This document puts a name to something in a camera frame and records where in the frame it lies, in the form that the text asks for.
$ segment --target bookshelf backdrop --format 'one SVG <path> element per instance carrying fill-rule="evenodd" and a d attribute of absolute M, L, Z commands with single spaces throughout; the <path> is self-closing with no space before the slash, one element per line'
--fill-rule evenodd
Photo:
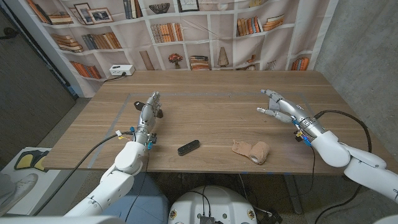
<path fill-rule="evenodd" d="M 313 70 L 338 2 L 18 1 L 68 65 L 85 97 L 92 97 L 111 76 L 113 64 L 173 70 L 171 54 L 183 57 L 181 70 Z M 147 67 L 145 60 L 153 66 Z"/>

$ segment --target white outlet box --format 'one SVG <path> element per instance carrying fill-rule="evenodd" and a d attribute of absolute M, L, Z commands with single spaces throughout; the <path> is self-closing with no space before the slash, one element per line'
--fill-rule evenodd
<path fill-rule="evenodd" d="M 112 65 L 109 69 L 112 75 L 122 75 L 123 72 L 126 72 L 126 75 L 132 75 L 135 71 L 134 66 L 132 65 Z"/>

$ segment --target tan bandage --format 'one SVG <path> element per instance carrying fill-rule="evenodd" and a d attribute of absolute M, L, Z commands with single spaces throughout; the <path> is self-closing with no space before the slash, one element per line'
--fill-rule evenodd
<path fill-rule="evenodd" d="M 257 142 L 253 147 L 246 142 L 237 142 L 233 140 L 232 151 L 248 157 L 256 164 L 262 164 L 267 158 L 269 146 L 265 142 Z"/>

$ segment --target gray wall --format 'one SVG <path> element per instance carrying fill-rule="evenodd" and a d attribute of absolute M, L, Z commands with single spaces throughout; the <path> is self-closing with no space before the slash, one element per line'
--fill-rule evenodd
<path fill-rule="evenodd" d="M 315 70 L 398 161 L 398 2 L 340 0 Z"/>

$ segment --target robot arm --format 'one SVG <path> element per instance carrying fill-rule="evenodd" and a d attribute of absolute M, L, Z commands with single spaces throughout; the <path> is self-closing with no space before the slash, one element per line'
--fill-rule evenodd
<path fill-rule="evenodd" d="M 398 175 L 386 170 L 386 162 L 369 152 L 356 149 L 338 142 L 338 138 L 325 128 L 315 118 L 311 118 L 304 109 L 295 103 L 286 100 L 272 90 L 261 90 L 269 98 L 279 104 L 281 112 L 288 113 L 291 122 L 299 130 L 299 135 L 313 146 L 321 158 L 330 166 L 344 167 L 344 173 L 351 180 L 383 194 L 398 203 Z M 287 122 L 286 114 L 278 111 L 257 108 L 258 112 L 275 116 Z"/>
<path fill-rule="evenodd" d="M 129 141 L 116 156 L 114 164 L 104 173 L 97 188 L 65 216 L 100 215 L 112 203 L 125 196 L 132 188 L 134 176 L 142 167 L 142 158 L 147 156 L 148 149 L 156 143 L 156 136 L 149 134 L 155 126 L 155 119 L 160 110 L 160 94 L 155 91 L 141 110 L 136 141 Z"/>

